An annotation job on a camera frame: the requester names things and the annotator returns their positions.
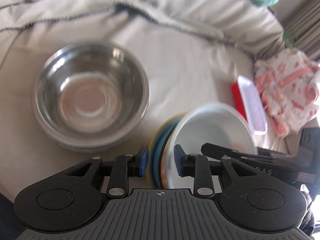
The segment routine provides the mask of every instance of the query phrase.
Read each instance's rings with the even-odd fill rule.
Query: pink floral fabric
[[[320,67],[298,49],[285,49],[254,64],[255,83],[278,137],[298,133],[319,105]]]

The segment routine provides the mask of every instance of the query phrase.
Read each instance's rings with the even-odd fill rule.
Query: ribbed gray surface
[[[95,221],[79,230],[45,234],[26,229],[17,240],[310,239],[298,229],[253,233],[229,222],[211,200],[195,198],[186,189],[162,190],[162,196],[159,191],[135,189],[125,199],[111,200]]]

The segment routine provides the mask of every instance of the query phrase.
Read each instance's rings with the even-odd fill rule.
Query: white bowl
[[[231,106],[222,103],[204,105],[188,113],[175,128],[165,156],[165,171],[169,188],[190,188],[192,177],[180,177],[174,162],[173,149],[180,144],[186,154],[201,154],[201,146],[212,143],[257,155],[257,148],[245,119]],[[221,192],[217,176],[213,178],[215,191]]]

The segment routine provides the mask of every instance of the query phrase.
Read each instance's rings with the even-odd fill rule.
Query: stainless steel bowl
[[[105,149],[127,136],[147,109],[141,64],[113,44],[79,43],[44,64],[32,96],[49,137],[78,150]]]

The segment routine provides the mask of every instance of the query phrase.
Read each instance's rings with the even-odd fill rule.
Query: white plastic container
[[[237,84],[242,97],[250,131],[254,135],[266,134],[268,123],[256,85],[244,76],[238,77]]]

